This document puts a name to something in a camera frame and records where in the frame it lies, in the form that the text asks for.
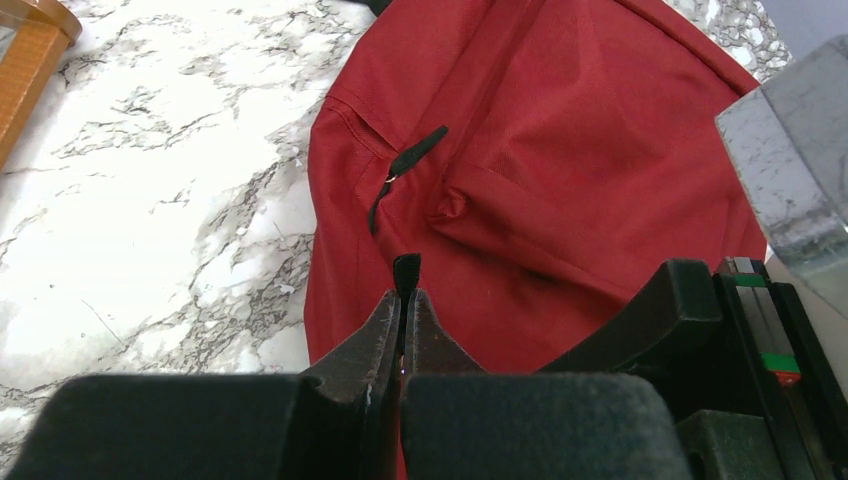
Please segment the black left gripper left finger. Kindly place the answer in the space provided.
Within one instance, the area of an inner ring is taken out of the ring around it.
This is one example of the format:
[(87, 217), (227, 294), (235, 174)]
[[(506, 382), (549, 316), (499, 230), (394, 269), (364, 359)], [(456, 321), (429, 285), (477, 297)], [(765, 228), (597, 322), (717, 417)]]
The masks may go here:
[(397, 477), (401, 313), (401, 299), (387, 291), (358, 330), (304, 372), (320, 382), (317, 455), (331, 479)]

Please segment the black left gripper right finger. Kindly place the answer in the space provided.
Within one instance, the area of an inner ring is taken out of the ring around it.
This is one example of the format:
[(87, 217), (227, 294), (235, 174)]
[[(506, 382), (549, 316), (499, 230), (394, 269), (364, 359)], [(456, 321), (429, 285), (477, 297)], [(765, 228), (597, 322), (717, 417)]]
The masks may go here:
[(443, 329), (429, 295), (422, 289), (416, 289), (408, 303), (403, 365), (407, 376), (485, 373)]

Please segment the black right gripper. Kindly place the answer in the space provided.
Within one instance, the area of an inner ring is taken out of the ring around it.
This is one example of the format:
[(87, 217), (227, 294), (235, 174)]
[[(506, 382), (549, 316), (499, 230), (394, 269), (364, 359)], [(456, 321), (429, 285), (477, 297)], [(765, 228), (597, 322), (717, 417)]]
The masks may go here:
[(542, 368), (642, 375), (697, 479), (843, 479), (847, 401), (796, 288), (746, 257), (664, 262)]

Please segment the red student backpack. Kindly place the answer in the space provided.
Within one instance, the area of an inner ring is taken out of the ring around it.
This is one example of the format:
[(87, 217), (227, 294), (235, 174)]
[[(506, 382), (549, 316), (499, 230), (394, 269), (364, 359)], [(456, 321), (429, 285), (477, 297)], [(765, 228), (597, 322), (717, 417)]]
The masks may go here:
[[(687, 479), (642, 375), (542, 368), (666, 261), (764, 254), (716, 117), (757, 87), (661, 1), (393, 1), (312, 126), (311, 366), (402, 301), (395, 479)], [(430, 297), (485, 373), (407, 376)]]

